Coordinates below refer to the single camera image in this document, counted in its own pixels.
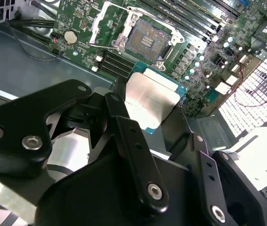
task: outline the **cable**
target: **cable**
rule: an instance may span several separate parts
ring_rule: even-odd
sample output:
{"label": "cable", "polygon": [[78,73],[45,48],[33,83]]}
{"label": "cable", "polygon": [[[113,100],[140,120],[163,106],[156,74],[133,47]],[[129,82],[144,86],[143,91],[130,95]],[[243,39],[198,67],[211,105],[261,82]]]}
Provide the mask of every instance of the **cable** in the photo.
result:
{"label": "cable", "polygon": [[23,24],[25,27],[38,27],[38,28],[53,28],[53,25],[49,24]]}
{"label": "cable", "polygon": [[237,92],[238,88],[242,85],[242,83],[244,82],[243,70],[242,70],[240,61],[239,61],[239,68],[240,68],[240,73],[241,73],[241,79],[242,79],[242,81],[241,81],[241,83],[238,85],[238,87],[236,88],[236,90],[234,91],[234,101],[235,101],[238,105],[243,106],[243,107],[261,107],[261,106],[263,106],[264,104],[267,104],[267,101],[265,101],[265,102],[263,102],[263,103],[261,103],[261,104],[259,104],[259,105],[244,105],[244,104],[241,104],[241,103],[236,99],[236,92]]}
{"label": "cable", "polygon": [[54,4],[58,3],[60,0],[53,0],[53,1],[38,0],[38,1],[40,1],[41,3],[46,4],[46,5],[47,4],[54,5]]}
{"label": "cable", "polygon": [[58,48],[58,50],[59,50],[59,53],[58,53],[58,55],[56,55],[56,56],[53,57],[53,58],[40,58],[40,57],[36,57],[36,56],[33,56],[33,55],[29,54],[29,53],[25,50],[25,48],[23,47],[21,41],[20,41],[19,38],[17,37],[17,35],[16,35],[15,31],[13,30],[13,28],[11,27],[11,25],[10,25],[7,21],[5,21],[5,24],[8,26],[9,30],[11,31],[11,33],[12,33],[13,36],[14,36],[14,38],[15,38],[16,41],[18,42],[19,46],[22,48],[22,50],[25,52],[25,54],[26,54],[27,56],[29,56],[30,58],[33,58],[33,59],[35,59],[35,60],[42,60],[42,61],[52,61],[52,60],[56,60],[56,59],[60,56],[60,54],[61,54],[61,50],[60,50],[60,48],[59,48],[59,45],[57,45],[57,43],[56,43],[56,46],[57,46],[57,48]]}
{"label": "cable", "polygon": [[50,44],[51,39],[49,37],[45,37],[41,34],[38,34],[38,33],[34,32],[33,30],[28,29],[26,27],[21,27],[21,26],[12,26],[12,27],[15,28],[16,30],[38,40],[38,41],[45,43],[46,46],[48,46]]}

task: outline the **motherboard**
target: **motherboard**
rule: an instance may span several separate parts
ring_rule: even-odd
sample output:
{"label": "motherboard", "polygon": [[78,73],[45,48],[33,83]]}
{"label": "motherboard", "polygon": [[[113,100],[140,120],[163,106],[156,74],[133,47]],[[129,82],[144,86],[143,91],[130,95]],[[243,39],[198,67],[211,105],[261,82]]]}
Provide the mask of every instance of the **motherboard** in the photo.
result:
{"label": "motherboard", "polygon": [[194,117],[241,82],[266,20],[265,0],[61,0],[50,49],[112,81],[143,62],[187,88]]}

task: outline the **red wire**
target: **red wire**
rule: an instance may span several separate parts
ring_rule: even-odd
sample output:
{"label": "red wire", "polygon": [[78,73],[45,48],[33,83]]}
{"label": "red wire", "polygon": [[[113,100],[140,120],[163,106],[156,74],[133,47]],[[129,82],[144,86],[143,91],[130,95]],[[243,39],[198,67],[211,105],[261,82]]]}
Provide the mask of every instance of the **red wire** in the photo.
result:
{"label": "red wire", "polygon": [[241,105],[241,106],[243,106],[243,107],[260,107],[260,106],[262,106],[262,105],[264,105],[264,104],[267,104],[267,101],[265,101],[265,102],[263,102],[263,103],[261,103],[261,104],[259,104],[259,105],[253,105],[253,106],[250,106],[250,105],[243,105],[243,104],[241,104],[239,101],[237,101],[237,99],[236,99],[236,91],[238,90],[238,88],[242,85],[242,83],[244,82],[243,80],[244,80],[244,78],[243,78],[243,71],[242,71],[242,67],[241,67],[241,63],[240,63],[240,61],[239,61],[239,67],[240,67],[240,73],[241,73],[241,78],[242,78],[242,82],[238,85],[238,87],[236,88],[236,90],[234,91],[234,101],[237,103],[237,104],[239,104],[239,105]]}

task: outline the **electrolytic capacitor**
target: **electrolytic capacitor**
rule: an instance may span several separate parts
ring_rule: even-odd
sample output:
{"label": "electrolytic capacitor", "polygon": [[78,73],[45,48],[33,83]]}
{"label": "electrolytic capacitor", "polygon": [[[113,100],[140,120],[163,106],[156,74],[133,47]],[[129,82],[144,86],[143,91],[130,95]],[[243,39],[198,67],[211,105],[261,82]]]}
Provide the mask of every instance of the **electrolytic capacitor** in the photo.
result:
{"label": "electrolytic capacitor", "polygon": [[197,54],[197,57],[200,61],[204,60],[204,55],[202,55],[201,53]]}
{"label": "electrolytic capacitor", "polygon": [[198,61],[193,61],[195,67],[199,67],[200,63]]}
{"label": "electrolytic capacitor", "polygon": [[189,68],[189,72],[190,72],[190,74],[194,74],[195,69],[194,68]]}

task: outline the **silver metal plate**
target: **silver metal plate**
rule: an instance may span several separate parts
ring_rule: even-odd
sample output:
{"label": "silver metal plate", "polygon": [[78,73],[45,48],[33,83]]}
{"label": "silver metal plate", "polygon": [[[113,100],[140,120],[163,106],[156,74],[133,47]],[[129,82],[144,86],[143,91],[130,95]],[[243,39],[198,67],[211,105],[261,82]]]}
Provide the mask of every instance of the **silver metal plate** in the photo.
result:
{"label": "silver metal plate", "polygon": [[170,114],[180,96],[142,73],[133,73],[127,83],[126,107],[142,129],[156,129]]}

